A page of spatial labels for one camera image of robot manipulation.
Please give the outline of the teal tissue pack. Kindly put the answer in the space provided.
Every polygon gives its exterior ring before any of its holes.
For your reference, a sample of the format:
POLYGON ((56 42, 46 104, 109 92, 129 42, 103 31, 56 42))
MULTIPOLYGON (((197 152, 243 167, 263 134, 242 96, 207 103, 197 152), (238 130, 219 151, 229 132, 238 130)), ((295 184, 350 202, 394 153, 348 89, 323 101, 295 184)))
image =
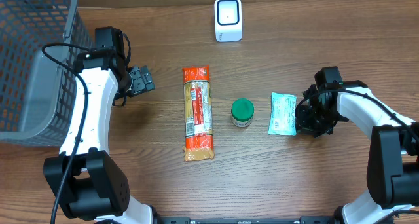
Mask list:
POLYGON ((269 134, 295 136, 295 108, 297 97, 291 94, 271 94, 269 134))

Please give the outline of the green lid jar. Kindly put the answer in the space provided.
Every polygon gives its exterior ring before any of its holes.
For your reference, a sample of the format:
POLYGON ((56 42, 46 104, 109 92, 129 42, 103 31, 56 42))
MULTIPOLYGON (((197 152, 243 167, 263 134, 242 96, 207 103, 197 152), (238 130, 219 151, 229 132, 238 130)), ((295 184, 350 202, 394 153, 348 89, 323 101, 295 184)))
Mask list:
POLYGON ((237 99, 231 107, 232 123, 240 128, 251 124, 255 108, 253 103, 247 98, 237 99))

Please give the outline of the orange spaghetti package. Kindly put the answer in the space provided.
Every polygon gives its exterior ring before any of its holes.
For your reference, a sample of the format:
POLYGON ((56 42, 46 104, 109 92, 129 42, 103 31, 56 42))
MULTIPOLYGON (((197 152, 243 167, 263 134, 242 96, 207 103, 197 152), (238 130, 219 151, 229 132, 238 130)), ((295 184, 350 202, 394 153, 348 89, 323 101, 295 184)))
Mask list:
POLYGON ((185 109, 184 161, 213 159, 213 118, 210 67, 183 69, 185 109))

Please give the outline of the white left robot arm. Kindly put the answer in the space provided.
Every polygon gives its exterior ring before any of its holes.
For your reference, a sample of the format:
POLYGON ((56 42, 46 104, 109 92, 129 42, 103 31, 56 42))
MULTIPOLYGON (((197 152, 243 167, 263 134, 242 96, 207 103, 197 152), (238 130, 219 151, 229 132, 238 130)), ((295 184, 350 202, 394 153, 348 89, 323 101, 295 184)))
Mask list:
POLYGON ((147 91, 147 69, 128 67, 131 51, 116 44, 81 48, 73 66, 51 61, 75 74, 77 93, 71 124, 57 157, 45 159, 43 174, 55 195, 50 216, 58 210, 69 219, 96 223, 160 223, 155 209, 130 194, 128 179, 109 155, 111 108, 119 98, 147 91))

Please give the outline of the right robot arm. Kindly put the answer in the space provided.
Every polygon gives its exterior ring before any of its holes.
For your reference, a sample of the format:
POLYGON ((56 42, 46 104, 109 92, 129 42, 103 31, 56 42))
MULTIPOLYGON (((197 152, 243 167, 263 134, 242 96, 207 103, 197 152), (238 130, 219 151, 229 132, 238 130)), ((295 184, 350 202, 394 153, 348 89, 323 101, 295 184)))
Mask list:
POLYGON ((298 132, 318 137, 352 121, 370 140, 367 190, 339 206, 331 223, 393 223, 418 214, 418 123, 377 99, 361 81, 313 84, 295 109, 298 132))

